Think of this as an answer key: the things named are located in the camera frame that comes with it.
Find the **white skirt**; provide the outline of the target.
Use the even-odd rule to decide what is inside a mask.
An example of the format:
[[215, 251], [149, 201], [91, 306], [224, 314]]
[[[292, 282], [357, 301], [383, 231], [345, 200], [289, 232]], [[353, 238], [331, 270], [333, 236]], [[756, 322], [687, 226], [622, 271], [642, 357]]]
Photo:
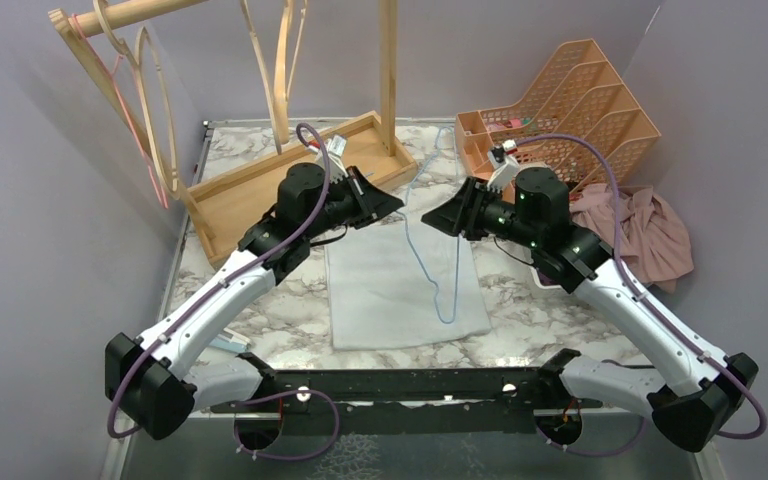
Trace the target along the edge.
[[[412, 240], [440, 283], [443, 315], [451, 314], [456, 238], [410, 223]], [[419, 347], [486, 334], [491, 322], [472, 249], [461, 238], [457, 320], [436, 317], [434, 287], [407, 245], [404, 223], [354, 231], [325, 250], [332, 345], [337, 350]]]

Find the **blue wire hanger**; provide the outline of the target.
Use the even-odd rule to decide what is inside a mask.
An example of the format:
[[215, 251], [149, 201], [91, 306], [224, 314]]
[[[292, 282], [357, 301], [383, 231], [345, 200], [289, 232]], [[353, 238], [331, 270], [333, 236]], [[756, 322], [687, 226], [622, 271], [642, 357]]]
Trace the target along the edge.
[[[420, 179], [422, 175], [425, 174], [428, 168], [431, 167], [434, 161], [437, 158], [439, 158], [440, 155], [442, 154], [443, 152], [442, 138], [445, 132], [450, 132], [451, 134], [454, 134], [454, 127], [453, 126], [441, 127], [438, 129], [434, 139], [433, 152], [430, 154], [428, 159], [425, 160], [424, 163], [418, 168], [415, 176], [408, 182], [408, 185], [406, 187], [405, 194], [404, 194], [404, 203], [406, 206], [409, 205], [410, 197], [417, 181]], [[432, 302], [433, 302], [436, 317], [441, 324], [452, 325], [457, 320], [457, 314], [458, 314], [458, 295], [460, 290], [460, 268], [461, 268], [461, 237], [456, 236], [456, 240], [454, 243], [455, 262], [454, 262], [453, 290], [452, 290], [453, 297], [452, 297], [452, 305], [451, 305], [451, 314], [448, 317], [446, 317], [443, 315], [443, 311], [441, 309], [440, 283], [430, 274], [422, 256], [420, 255], [418, 249], [416, 248], [412, 240], [411, 231], [410, 231], [410, 222], [409, 222], [408, 216], [404, 213], [400, 213], [400, 216], [403, 218], [405, 240], [411, 251], [411, 254], [416, 260], [423, 276], [425, 277], [425, 280], [434, 287]]]

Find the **pink skirt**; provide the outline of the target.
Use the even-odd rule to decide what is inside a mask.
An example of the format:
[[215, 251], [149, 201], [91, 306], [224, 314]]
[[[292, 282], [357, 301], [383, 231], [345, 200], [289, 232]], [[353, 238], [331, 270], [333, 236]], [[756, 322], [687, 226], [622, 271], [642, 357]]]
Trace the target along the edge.
[[573, 196], [572, 221], [620, 244], [629, 270], [644, 284], [666, 293], [694, 270], [689, 232], [669, 203], [651, 186], [622, 186], [619, 207], [606, 183], [586, 186]]

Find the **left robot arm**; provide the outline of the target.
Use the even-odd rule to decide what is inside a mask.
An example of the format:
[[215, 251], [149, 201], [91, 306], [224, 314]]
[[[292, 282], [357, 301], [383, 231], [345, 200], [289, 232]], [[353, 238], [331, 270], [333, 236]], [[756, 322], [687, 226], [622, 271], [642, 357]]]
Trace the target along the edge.
[[290, 167], [273, 206], [252, 225], [214, 276], [191, 298], [134, 338], [114, 336], [104, 350], [108, 433], [139, 430], [154, 440], [175, 432], [198, 409], [239, 400], [250, 410], [273, 401], [274, 384], [235, 358], [216, 373], [193, 366], [244, 309], [278, 286], [310, 255], [315, 237], [343, 226], [360, 230], [403, 207], [354, 166], [333, 181], [315, 163]]

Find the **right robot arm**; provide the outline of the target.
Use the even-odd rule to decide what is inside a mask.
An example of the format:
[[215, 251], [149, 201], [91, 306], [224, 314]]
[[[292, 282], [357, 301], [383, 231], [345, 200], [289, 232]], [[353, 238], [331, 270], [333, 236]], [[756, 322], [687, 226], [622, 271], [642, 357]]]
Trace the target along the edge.
[[507, 202], [488, 182], [469, 177], [421, 220], [448, 236], [495, 237], [528, 248], [539, 273], [599, 310], [652, 364], [635, 370], [564, 349], [540, 367], [539, 398], [552, 407], [571, 399], [607, 403], [651, 421], [676, 447], [701, 451], [746, 399], [757, 363], [696, 337], [605, 241], [575, 224], [569, 189], [551, 169], [520, 171], [514, 191]]

